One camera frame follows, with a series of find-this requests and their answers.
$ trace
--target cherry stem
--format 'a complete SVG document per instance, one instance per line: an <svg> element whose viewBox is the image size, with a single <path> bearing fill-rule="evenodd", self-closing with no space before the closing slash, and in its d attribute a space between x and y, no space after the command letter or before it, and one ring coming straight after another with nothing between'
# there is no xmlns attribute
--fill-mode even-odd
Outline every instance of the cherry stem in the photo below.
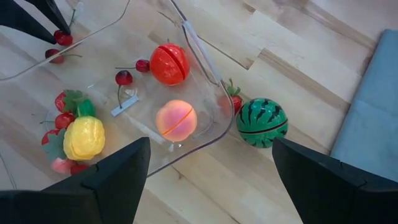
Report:
<svg viewBox="0 0 398 224"><path fill-rule="evenodd" d="M76 9L73 9L72 18L70 19L70 23L69 23L69 29L73 24L73 19L75 18L75 13L76 13Z"/></svg>
<svg viewBox="0 0 398 224"><path fill-rule="evenodd" d="M115 69L135 69L135 67L134 67L134 68L121 68L121 67L115 67Z"/></svg>
<svg viewBox="0 0 398 224"><path fill-rule="evenodd" d="M66 56L76 56L76 57L83 57L83 56L81 56L81 55L75 55L75 54L70 54L70 55L63 55L64 57L66 57Z"/></svg>
<svg viewBox="0 0 398 224"><path fill-rule="evenodd" d="M119 101L119 106L120 106L120 109L122 108L122 103L120 102L120 89L121 89L121 85L119 85L119 89L118 89L118 101Z"/></svg>
<svg viewBox="0 0 398 224"><path fill-rule="evenodd" d="M39 124L44 124L44 123L55 123L55 121L42 121Z"/></svg>

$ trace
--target peach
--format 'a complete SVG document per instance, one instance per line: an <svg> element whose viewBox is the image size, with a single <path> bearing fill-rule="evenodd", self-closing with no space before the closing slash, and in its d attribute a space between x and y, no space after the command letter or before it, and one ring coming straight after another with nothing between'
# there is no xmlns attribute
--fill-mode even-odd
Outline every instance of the peach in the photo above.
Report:
<svg viewBox="0 0 398 224"><path fill-rule="evenodd" d="M197 113L191 104L182 100L171 100L157 112L156 126L167 140L183 141L197 128Z"/></svg>

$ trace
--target clear plastic bowl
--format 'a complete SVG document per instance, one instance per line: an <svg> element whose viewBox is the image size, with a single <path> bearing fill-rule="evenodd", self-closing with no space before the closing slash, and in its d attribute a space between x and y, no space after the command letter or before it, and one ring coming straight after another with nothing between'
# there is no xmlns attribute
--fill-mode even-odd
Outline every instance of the clear plastic bowl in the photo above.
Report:
<svg viewBox="0 0 398 224"><path fill-rule="evenodd" d="M62 12L67 13L65 8L69 4L64 0L56 2ZM72 26L76 40L73 45L64 49L56 46L62 51L40 62L38 58L43 58L44 52L54 46L34 40L37 46L29 48L28 54L39 63L24 71L3 72L0 77L1 114L5 121L0 133L8 145L41 171L54 173L40 148L43 134L53 126L39 123L53 120L59 114L54 99L65 89L86 93L96 106L97 117L104 123L106 145L92 162L140 137L149 136L151 175L223 137L233 120L232 102L196 33L173 1L85 0L82 3L84 11ZM25 44L22 39L16 40L20 47ZM188 78L180 85L165 86L151 74L129 70L135 82L131 87L133 91L124 91L123 100L135 95L139 101L120 115L112 116L111 111L118 107L114 77L119 70L115 67L133 67L136 60L149 59L158 45L167 42L185 49L191 65ZM60 54L77 54L82 58L69 56L63 64L49 63ZM8 63L15 65L17 60ZM189 102L198 115L196 131L182 142L165 140L154 123L158 110L176 99ZM220 106L220 100L224 99L228 103Z"/></svg>

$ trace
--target green striped ball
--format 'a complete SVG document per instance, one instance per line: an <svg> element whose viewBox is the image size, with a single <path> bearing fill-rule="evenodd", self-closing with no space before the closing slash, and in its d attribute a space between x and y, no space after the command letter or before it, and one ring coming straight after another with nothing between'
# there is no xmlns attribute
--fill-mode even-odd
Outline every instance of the green striped ball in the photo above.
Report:
<svg viewBox="0 0 398 224"><path fill-rule="evenodd" d="M243 140L258 148L271 147L274 138L284 137L289 128L285 111L266 98L245 103L236 116L236 125Z"/></svg>

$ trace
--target blue cushion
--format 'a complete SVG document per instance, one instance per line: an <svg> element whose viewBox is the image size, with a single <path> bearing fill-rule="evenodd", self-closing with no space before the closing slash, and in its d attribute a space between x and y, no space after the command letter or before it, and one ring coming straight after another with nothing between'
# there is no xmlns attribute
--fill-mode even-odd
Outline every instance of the blue cushion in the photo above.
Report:
<svg viewBox="0 0 398 224"><path fill-rule="evenodd" d="M398 31L384 31L331 156L398 182Z"/></svg>

